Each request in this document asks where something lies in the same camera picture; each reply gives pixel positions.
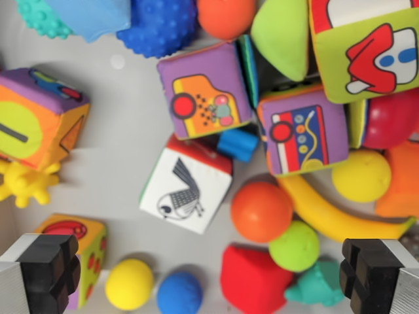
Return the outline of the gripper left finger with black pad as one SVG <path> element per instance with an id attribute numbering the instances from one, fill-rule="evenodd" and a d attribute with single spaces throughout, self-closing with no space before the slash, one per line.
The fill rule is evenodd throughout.
<path id="1" fill-rule="evenodd" d="M 73 235 L 24 234 L 1 255 L 1 313 L 63 313 L 79 285 Z"/>

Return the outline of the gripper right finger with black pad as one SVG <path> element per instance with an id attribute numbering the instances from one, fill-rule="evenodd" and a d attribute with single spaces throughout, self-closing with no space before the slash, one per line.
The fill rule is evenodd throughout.
<path id="1" fill-rule="evenodd" d="M 345 239 L 340 288 L 353 313 L 418 313 L 418 261 L 394 239 Z"/>

